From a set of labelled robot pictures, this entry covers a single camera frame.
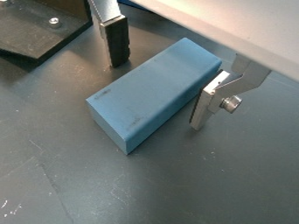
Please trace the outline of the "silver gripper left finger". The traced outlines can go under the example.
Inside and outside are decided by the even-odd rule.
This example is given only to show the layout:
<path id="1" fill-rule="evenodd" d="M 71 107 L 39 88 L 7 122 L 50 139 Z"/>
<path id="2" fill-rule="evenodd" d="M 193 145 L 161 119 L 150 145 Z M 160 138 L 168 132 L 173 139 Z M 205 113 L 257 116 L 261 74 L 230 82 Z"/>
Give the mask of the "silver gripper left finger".
<path id="1" fill-rule="evenodd" d="M 87 0 L 97 18 L 101 38 L 106 43 L 106 54 L 112 67 L 126 63 L 129 58 L 128 21 L 121 14 L 117 0 Z"/>

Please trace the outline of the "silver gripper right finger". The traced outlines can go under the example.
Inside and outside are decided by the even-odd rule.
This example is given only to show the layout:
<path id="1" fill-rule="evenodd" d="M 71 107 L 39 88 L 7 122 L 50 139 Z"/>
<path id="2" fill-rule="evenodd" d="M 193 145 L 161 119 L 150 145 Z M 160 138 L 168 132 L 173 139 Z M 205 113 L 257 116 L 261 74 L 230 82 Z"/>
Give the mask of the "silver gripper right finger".
<path id="1" fill-rule="evenodd" d="M 189 119 L 194 130 L 201 129 L 220 109 L 232 114 L 241 103 L 237 94 L 257 88 L 270 73 L 270 69 L 240 54 L 236 55 L 230 71 L 232 73 L 218 70 L 198 93 Z"/>

